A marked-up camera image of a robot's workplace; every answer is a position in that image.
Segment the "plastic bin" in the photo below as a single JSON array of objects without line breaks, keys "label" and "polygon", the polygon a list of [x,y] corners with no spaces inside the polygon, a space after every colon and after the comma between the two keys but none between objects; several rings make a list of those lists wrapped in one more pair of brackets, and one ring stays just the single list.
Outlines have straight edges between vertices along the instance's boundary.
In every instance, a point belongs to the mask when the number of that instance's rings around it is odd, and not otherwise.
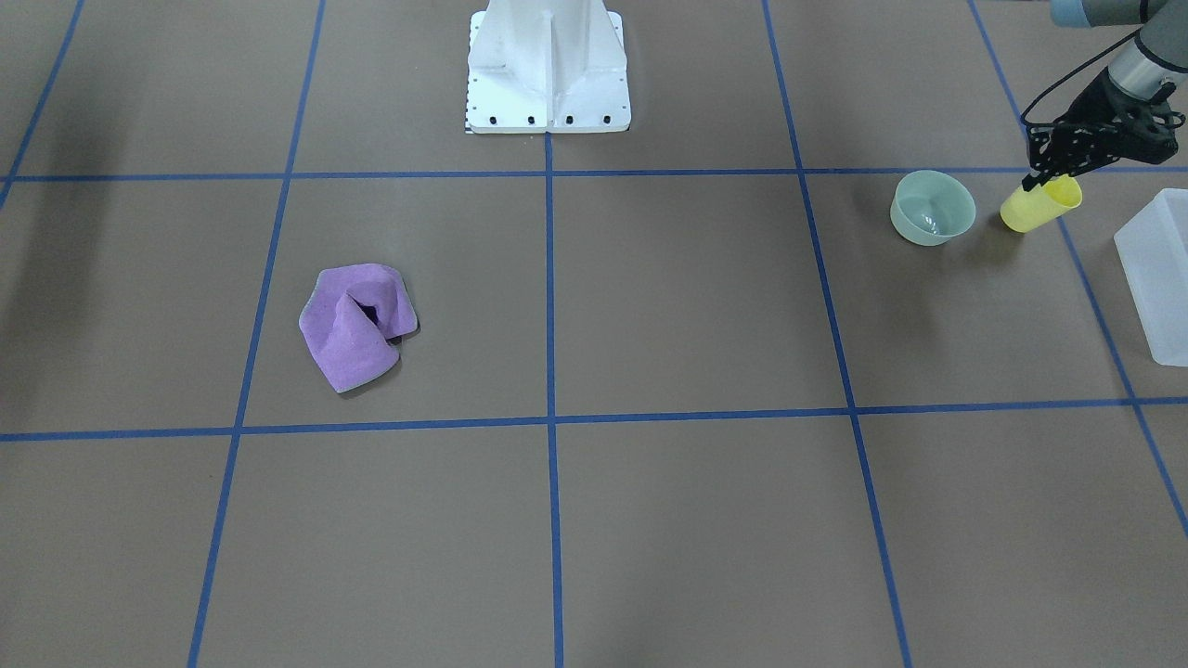
[{"label": "plastic bin", "polygon": [[1162,190],[1114,244],[1151,357],[1188,366],[1188,190]]}]

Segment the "floor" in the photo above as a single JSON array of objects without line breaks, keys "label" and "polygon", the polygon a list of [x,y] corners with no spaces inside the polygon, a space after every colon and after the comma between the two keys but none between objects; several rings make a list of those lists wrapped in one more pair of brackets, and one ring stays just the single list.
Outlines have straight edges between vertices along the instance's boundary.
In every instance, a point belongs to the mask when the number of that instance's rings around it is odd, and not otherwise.
[{"label": "floor", "polygon": [[[499,138],[484,5],[0,4],[0,666],[1188,664],[1188,368],[1112,242],[1188,151],[994,213],[1124,29],[614,0],[632,130]],[[422,326],[339,396],[297,316],[361,261]]]}]

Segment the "black cable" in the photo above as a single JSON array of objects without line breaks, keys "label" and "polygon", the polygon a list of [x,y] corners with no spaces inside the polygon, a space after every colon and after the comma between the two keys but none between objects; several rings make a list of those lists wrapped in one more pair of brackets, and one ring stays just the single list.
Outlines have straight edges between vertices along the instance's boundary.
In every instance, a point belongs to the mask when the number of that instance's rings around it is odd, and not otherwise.
[{"label": "black cable", "polygon": [[1035,100],[1032,100],[1031,103],[1028,105],[1028,108],[1024,109],[1022,114],[1019,114],[1019,121],[1023,122],[1023,125],[1026,126],[1026,127],[1048,127],[1048,126],[1051,126],[1050,122],[1031,122],[1031,121],[1028,120],[1028,114],[1030,114],[1031,109],[1034,109],[1036,107],[1036,105],[1040,103],[1041,100],[1043,100],[1044,97],[1047,97],[1049,93],[1051,93],[1053,90],[1055,90],[1055,89],[1060,88],[1061,86],[1063,86],[1066,81],[1068,81],[1068,80],[1073,78],[1074,76],[1076,76],[1076,75],[1081,74],[1082,71],[1085,71],[1085,69],[1088,68],[1089,65],[1092,65],[1093,63],[1100,61],[1101,58],[1105,58],[1106,56],[1108,56],[1110,53],[1112,53],[1114,50],[1117,50],[1119,46],[1121,46],[1123,44],[1125,44],[1125,43],[1130,42],[1131,39],[1133,39],[1137,34],[1138,34],[1138,30],[1136,30],[1135,32],[1127,34],[1126,37],[1123,37],[1121,39],[1119,39],[1118,42],[1116,42],[1112,46],[1110,46],[1105,51],[1098,53],[1097,56],[1093,56],[1088,61],[1085,61],[1083,63],[1081,63],[1080,65],[1078,65],[1076,69],[1074,69],[1073,71],[1066,74],[1060,81],[1057,81],[1056,83],[1053,83],[1051,86],[1049,86],[1047,90],[1044,90],[1043,93],[1040,94],[1038,97],[1036,97]]}]

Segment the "grid line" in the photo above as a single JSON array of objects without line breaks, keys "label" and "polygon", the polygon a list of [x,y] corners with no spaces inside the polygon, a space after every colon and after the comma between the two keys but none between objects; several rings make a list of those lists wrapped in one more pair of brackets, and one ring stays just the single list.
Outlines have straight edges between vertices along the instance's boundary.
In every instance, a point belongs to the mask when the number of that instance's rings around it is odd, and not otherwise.
[{"label": "grid line", "polygon": [[[1015,93],[1011,92],[1010,82],[1006,81],[1006,74],[1003,70],[1001,62],[998,59],[998,53],[994,51],[994,44],[990,39],[990,33],[986,31],[986,25],[981,19],[981,12],[978,11],[978,5],[974,0],[966,0],[966,4],[969,6],[969,12],[973,14],[974,23],[978,24],[978,31],[981,33],[982,43],[986,45],[986,51],[990,53],[990,59],[994,65],[994,71],[998,74],[998,82],[1001,84],[1003,92],[1006,94],[1006,101],[1011,105],[1011,112],[1015,113],[1015,118],[1018,119],[1023,140],[1026,141],[1026,127],[1023,125],[1023,120],[1020,119],[1022,114],[1019,113],[1019,105],[1015,99]],[[1168,499],[1171,502],[1171,508],[1175,511],[1176,517],[1180,519],[1180,529],[1183,531],[1184,537],[1188,537],[1188,515],[1184,513],[1184,506],[1180,499],[1178,492],[1176,491],[1176,485],[1171,480],[1171,474],[1168,472],[1167,464],[1163,460],[1163,454],[1159,452],[1159,446],[1155,442],[1155,435],[1151,434],[1151,428],[1146,423],[1146,415],[1143,414],[1143,405],[1137,399],[1135,387],[1130,382],[1130,376],[1126,373],[1126,365],[1123,364],[1121,355],[1118,352],[1118,346],[1114,344],[1113,335],[1110,333],[1110,326],[1106,323],[1105,314],[1101,311],[1101,305],[1098,303],[1098,297],[1093,291],[1093,285],[1089,283],[1088,273],[1086,273],[1085,265],[1081,263],[1081,256],[1076,250],[1076,244],[1073,241],[1073,235],[1068,231],[1064,216],[1057,218],[1056,223],[1059,225],[1060,233],[1064,239],[1064,246],[1068,248],[1068,253],[1073,259],[1076,273],[1081,279],[1081,286],[1085,288],[1085,295],[1089,300],[1093,315],[1098,320],[1101,335],[1105,338],[1106,346],[1110,348],[1110,357],[1113,359],[1118,376],[1126,390],[1126,397],[1130,399],[1130,407],[1135,411],[1135,418],[1138,420],[1139,429],[1143,431],[1143,437],[1146,440],[1146,447],[1151,450],[1151,459],[1155,460],[1155,467],[1159,473],[1159,478],[1163,480],[1163,487],[1168,493]]]},{"label": "grid line", "polygon": [[53,67],[50,68],[50,76],[45,78],[45,86],[42,88],[42,95],[37,99],[37,106],[33,107],[33,114],[29,119],[29,125],[25,127],[25,134],[20,139],[20,146],[17,149],[17,156],[12,160],[12,166],[8,169],[8,176],[5,178],[4,187],[0,188],[0,208],[4,208],[4,203],[8,200],[8,193],[12,191],[12,184],[15,181],[17,172],[20,171],[20,163],[25,160],[25,153],[29,151],[29,144],[33,140],[33,133],[37,131],[37,124],[42,120],[42,112],[45,111],[45,103],[50,99],[50,92],[53,90],[53,83],[58,80],[58,73],[62,71],[62,63],[67,59],[67,51],[70,50],[70,43],[74,40],[75,29],[78,27],[78,19],[82,17],[82,7],[86,0],[78,0],[75,4],[74,13],[70,14],[70,23],[67,24],[67,32],[62,37],[62,46],[58,48],[58,55],[53,59]]},{"label": "grid line", "polygon": [[[988,402],[956,404],[904,404],[904,405],[857,405],[859,415],[925,415],[936,412],[1010,412],[1025,410],[1076,410],[1088,408],[1116,408],[1140,405],[1188,405],[1188,396],[1102,398],[1102,399],[1055,399],[1035,402]],[[790,408],[753,410],[709,410],[674,412],[624,412],[624,414],[573,414],[557,415],[557,424],[617,424],[632,422],[695,422],[707,420],[782,420],[800,417],[838,417],[849,415],[848,407]],[[550,422],[546,415],[522,417],[475,417],[446,420],[393,420],[386,422],[335,422],[297,424],[244,426],[245,436],[282,434],[327,434],[350,431],[415,431],[436,429],[475,429],[503,427],[543,427]],[[0,434],[0,443],[26,443],[45,441],[132,440],[132,439],[187,439],[202,436],[229,436],[234,427],[182,427],[163,429],[93,429],[78,431],[25,431]]]},{"label": "grid line", "polygon": [[230,445],[227,448],[227,465],[223,471],[222,486],[219,492],[219,506],[215,510],[214,529],[210,535],[210,550],[207,555],[206,572],[202,578],[202,591],[198,595],[198,610],[194,619],[194,635],[190,639],[190,654],[187,666],[197,668],[198,654],[202,649],[202,634],[206,630],[207,610],[210,604],[210,591],[214,587],[215,568],[219,563],[219,548],[222,541],[223,524],[227,519],[227,503],[230,499],[232,481],[235,477],[235,462],[239,456],[240,437],[244,433],[244,418],[247,414],[247,398],[252,390],[252,374],[255,370],[255,353],[260,345],[260,332],[264,326],[264,311],[268,303],[268,290],[272,285],[272,270],[277,259],[277,246],[280,240],[280,228],[289,202],[289,187],[293,165],[297,162],[297,145],[301,141],[302,120],[305,114],[305,101],[314,78],[314,63],[317,59],[317,44],[322,34],[322,19],[326,17],[326,0],[318,0],[317,15],[314,19],[314,34],[310,38],[309,53],[305,62],[305,77],[302,81],[301,95],[297,100],[297,112],[293,114],[292,137],[289,141],[289,157],[285,162],[285,178],[280,184],[277,201],[277,215],[272,223],[272,238],[268,242],[268,256],[264,266],[264,278],[260,282],[260,297],[255,307],[255,322],[252,326],[252,338],[244,363],[244,382],[239,393],[239,407],[235,410],[235,424],[232,428]]},{"label": "grid line", "polygon": [[[967,0],[982,39],[990,52],[991,59],[998,73],[999,81],[1006,93],[1012,109],[1018,114],[1015,97],[1003,74],[1000,63],[994,53],[993,45],[982,25],[981,17],[977,10],[974,0]],[[215,517],[215,527],[211,535],[210,553],[208,555],[207,568],[203,579],[202,594],[200,597],[198,611],[195,619],[194,636],[191,638],[189,663],[197,666],[201,649],[204,619],[209,605],[210,590],[213,587],[215,567],[217,563],[219,544],[223,522],[226,519],[227,504],[232,489],[235,461],[238,456],[239,442],[242,435],[268,435],[268,434],[316,434],[336,431],[366,431],[366,430],[415,430],[415,429],[465,429],[465,428],[503,428],[524,426],[545,426],[548,428],[548,455],[549,455],[549,481],[550,481],[550,517],[551,517],[551,541],[552,541],[552,580],[554,580],[554,637],[555,637],[555,666],[562,668],[564,664],[564,635],[562,616],[562,563],[561,563],[561,512],[560,512],[560,475],[557,461],[557,426],[558,424],[593,424],[593,423],[627,423],[627,422],[670,422],[670,421],[700,421],[700,420],[758,420],[758,418],[797,418],[797,417],[822,417],[822,416],[847,416],[851,420],[858,459],[861,467],[867,502],[874,525],[876,538],[879,547],[879,555],[884,568],[887,593],[895,616],[896,630],[899,641],[902,658],[905,668],[911,667],[911,655],[908,645],[906,632],[899,609],[898,595],[895,586],[891,561],[883,531],[881,519],[878,509],[878,499],[873,486],[873,475],[870,471],[866,456],[865,443],[861,433],[860,416],[862,415],[898,415],[898,414],[927,414],[927,412],[966,412],[966,411],[1012,411],[1012,410],[1072,410],[1086,408],[1130,407],[1139,421],[1144,437],[1156,460],[1156,465],[1163,477],[1164,485],[1175,506],[1181,524],[1188,535],[1188,519],[1184,517],[1183,506],[1176,493],[1175,486],[1167,472],[1162,455],[1156,446],[1146,418],[1143,414],[1143,405],[1186,405],[1188,397],[1146,397],[1140,398],[1136,392],[1126,374],[1125,367],[1118,354],[1114,341],[1110,334],[1104,314],[1097,302],[1092,285],[1081,265],[1076,247],[1072,240],[1063,219],[1059,221],[1066,245],[1072,254],[1073,261],[1081,277],[1082,285],[1091,301],[1099,326],[1106,338],[1111,354],[1114,359],[1118,373],[1123,380],[1127,398],[1104,398],[1104,399],[1072,399],[1072,401],[1043,401],[1043,402],[999,402],[999,403],[961,403],[961,404],[928,404],[928,405],[883,405],[883,407],[859,407],[854,401],[845,351],[842,347],[840,329],[838,327],[836,313],[833,305],[833,297],[829,289],[829,281],[826,270],[824,258],[821,251],[820,239],[816,229],[816,221],[813,212],[807,175],[876,175],[876,174],[906,174],[917,169],[936,169],[953,174],[1024,174],[1026,168],[1022,166],[972,166],[972,168],[805,168],[800,153],[795,121],[791,103],[786,89],[786,82],[779,58],[775,27],[772,25],[769,0],[762,0],[764,17],[767,30],[767,38],[772,52],[776,69],[776,78],[781,90],[784,106],[785,120],[788,125],[789,140],[792,146],[795,168],[776,169],[656,169],[656,170],[555,170],[552,137],[545,134],[545,168],[544,170],[511,170],[511,171],[295,171],[297,149],[301,137],[302,121],[308,100],[310,83],[314,74],[317,46],[326,11],[326,0],[318,0],[317,18],[314,24],[310,49],[307,58],[305,77],[298,100],[298,108],[293,121],[293,131],[290,141],[289,156],[283,172],[227,172],[227,174],[132,174],[132,175],[43,175],[43,176],[18,176],[20,164],[27,152],[31,139],[37,128],[40,115],[44,111],[53,83],[61,70],[70,42],[72,40],[78,24],[84,0],[77,0],[70,24],[58,50],[55,64],[48,77],[42,95],[30,119],[25,136],[21,140],[17,156],[11,165],[10,172],[4,177],[2,189],[0,189],[0,208],[2,208],[12,187],[17,183],[61,183],[61,182],[165,182],[165,181],[278,181],[280,182],[280,194],[273,222],[272,238],[270,241],[268,256],[265,264],[261,281],[258,308],[253,332],[248,345],[245,361],[245,373],[240,387],[239,403],[236,407],[235,423],[230,427],[198,427],[198,428],[162,428],[162,429],[126,429],[126,430],[81,430],[81,431],[44,431],[44,433],[13,433],[0,434],[0,443],[4,442],[39,442],[39,441],[63,441],[63,440],[103,440],[103,439],[153,439],[153,437],[202,437],[202,436],[230,436],[227,462],[222,486],[220,490],[219,506]],[[1112,166],[1099,170],[1101,172],[1188,172],[1188,166]],[[555,360],[555,258],[554,258],[554,179],[575,177],[665,177],[665,176],[797,176],[805,208],[807,222],[810,238],[813,240],[814,254],[817,261],[819,278],[821,281],[822,296],[826,302],[826,310],[829,319],[833,335],[835,354],[838,357],[839,373],[846,395],[846,407],[836,408],[811,408],[811,409],[770,409],[770,410],[735,410],[735,411],[693,411],[693,412],[650,412],[650,414],[599,414],[599,415],[557,415],[556,411],[556,360]],[[287,203],[287,195],[292,181],[303,179],[396,179],[396,178],[541,178],[545,181],[545,235],[546,235],[546,404],[548,411],[544,416],[525,417],[500,417],[500,418],[459,418],[459,420],[422,420],[422,421],[391,421],[391,422],[358,422],[336,424],[278,424],[278,426],[245,426],[247,399],[252,385],[254,372],[255,353],[260,342],[264,313],[267,304],[271,288],[272,269],[276,261],[277,247],[282,231],[283,219]]]},{"label": "grid line", "polygon": [[[795,176],[807,175],[877,175],[909,174],[918,170],[948,174],[1026,174],[1025,166],[864,166],[864,168],[670,168],[670,169],[556,169],[556,178],[596,178],[628,176]],[[1188,165],[1114,165],[1095,174],[1188,174]],[[396,178],[539,178],[543,170],[364,170],[364,171],[260,171],[260,172],[160,172],[160,174],[51,174],[6,175],[5,187],[17,183],[112,183],[158,181],[315,181],[315,179],[396,179]]]},{"label": "grid line", "polygon": [[851,429],[854,434],[854,446],[858,452],[858,464],[862,471],[862,485],[866,490],[866,503],[871,513],[871,524],[874,529],[874,540],[878,543],[879,561],[883,565],[883,579],[887,590],[887,601],[891,605],[891,616],[895,620],[896,637],[899,642],[899,655],[904,668],[912,668],[911,648],[908,644],[908,632],[903,622],[903,612],[899,607],[899,592],[895,584],[895,571],[891,566],[891,554],[887,549],[886,534],[883,530],[883,516],[879,511],[878,496],[874,490],[874,480],[871,475],[870,461],[866,456],[866,441],[862,437],[862,426],[859,420],[854,403],[854,390],[849,379],[849,368],[846,364],[846,351],[841,341],[841,330],[838,327],[838,313],[834,309],[833,295],[829,289],[829,275],[826,271],[824,256],[821,252],[821,239],[817,234],[816,218],[813,214],[813,198],[809,194],[808,177],[804,175],[804,163],[801,157],[800,141],[796,134],[796,121],[792,116],[792,105],[788,96],[788,83],[784,78],[784,67],[779,58],[779,45],[776,39],[776,29],[771,20],[771,6],[769,0],[763,2],[763,18],[767,27],[767,42],[771,46],[771,59],[776,69],[776,81],[779,84],[779,97],[784,106],[784,119],[788,122],[788,139],[792,147],[792,158],[796,162],[797,181],[801,187],[801,198],[804,204],[804,215],[808,221],[809,237],[813,240],[813,254],[816,259],[817,273],[821,279],[821,295],[824,300],[826,314],[829,319],[829,330],[833,335],[834,352],[838,357],[838,371],[841,374],[841,385],[846,393],[846,409],[849,415]]},{"label": "grid line", "polygon": [[545,404],[549,431],[549,517],[552,537],[552,656],[565,664],[564,599],[561,563],[561,472],[557,466],[557,347],[554,254],[552,134],[544,134],[544,256],[545,256]]}]

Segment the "cup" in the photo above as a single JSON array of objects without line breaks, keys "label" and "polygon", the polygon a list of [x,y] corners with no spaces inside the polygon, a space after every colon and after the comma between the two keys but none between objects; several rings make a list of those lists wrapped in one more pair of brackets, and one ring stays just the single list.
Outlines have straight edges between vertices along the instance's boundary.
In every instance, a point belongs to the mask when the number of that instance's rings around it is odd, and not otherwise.
[{"label": "cup", "polygon": [[1006,227],[1016,232],[1031,232],[1081,206],[1081,185],[1072,176],[1061,176],[1032,188],[1030,193],[1018,187],[1003,202],[999,214]]},{"label": "cup", "polygon": [[891,202],[891,223],[901,237],[921,246],[937,246],[973,226],[978,208],[961,182],[933,170],[914,171],[899,181]]}]

